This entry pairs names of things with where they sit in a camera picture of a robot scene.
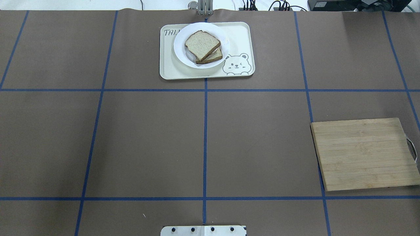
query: white tray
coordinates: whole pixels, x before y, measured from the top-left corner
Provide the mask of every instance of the white tray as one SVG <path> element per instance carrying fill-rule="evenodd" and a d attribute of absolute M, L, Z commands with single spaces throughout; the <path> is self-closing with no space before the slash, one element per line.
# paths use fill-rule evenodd
<path fill-rule="evenodd" d="M 249 76 L 255 72 L 254 53 L 252 51 L 251 33 L 245 22 L 213 23 L 227 34 L 231 48 L 229 58 L 223 63 L 208 69 L 195 69 L 183 64 L 175 55 L 173 41 L 177 33 L 188 24 L 165 25 L 160 30 L 159 72 L 162 78 L 196 79 L 214 77 Z M 232 70 L 232 67 L 244 67 L 243 71 Z"/>

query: sticker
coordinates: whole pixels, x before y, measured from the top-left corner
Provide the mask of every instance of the sticker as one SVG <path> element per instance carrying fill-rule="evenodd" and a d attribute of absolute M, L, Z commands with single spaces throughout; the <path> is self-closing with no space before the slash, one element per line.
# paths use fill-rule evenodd
<path fill-rule="evenodd" d="M 323 8 L 323 7 L 325 7 L 325 5 L 327 5 L 327 2 L 317 2 L 315 4 L 315 7 L 316 8 Z"/>

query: wooden cutting board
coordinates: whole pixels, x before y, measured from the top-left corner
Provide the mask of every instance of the wooden cutting board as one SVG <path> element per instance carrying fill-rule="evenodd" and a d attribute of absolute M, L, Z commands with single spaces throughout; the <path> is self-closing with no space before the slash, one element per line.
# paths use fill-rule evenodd
<path fill-rule="evenodd" d="M 313 122 L 326 191 L 420 184 L 398 118 Z"/>

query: cartoon bear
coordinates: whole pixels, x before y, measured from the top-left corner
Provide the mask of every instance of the cartoon bear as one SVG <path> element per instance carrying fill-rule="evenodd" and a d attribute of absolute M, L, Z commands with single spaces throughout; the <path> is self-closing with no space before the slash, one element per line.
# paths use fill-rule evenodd
<path fill-rule="evenodd" d="M 247 75 L 251 71 L 251 65 L 248 62 L 248 54 L 242 53 L 239 56 L 228 55 L 223 65 L 223 71 L 226 75 Z"/>

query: bread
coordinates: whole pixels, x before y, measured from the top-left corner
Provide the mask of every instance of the bread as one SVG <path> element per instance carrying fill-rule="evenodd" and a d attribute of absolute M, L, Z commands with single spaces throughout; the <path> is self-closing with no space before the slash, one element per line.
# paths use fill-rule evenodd
<path fill-rule="evenodd" d="M 199 30 L 185 41 L 185 46 L 194 54 L 197 61 L 203 61 L 220 47 L 220 41 L 213 35 Z"/>
<path fill-rule="evenodd" d="M 212 54 L 210 54 L 206 59 L 199 61 L 196 60 L 196 64 L 207 64 L 213 61 L 217 61 L 223 58 L 222 51 L 220 50 L 220 47 L 218 47 Z"/>

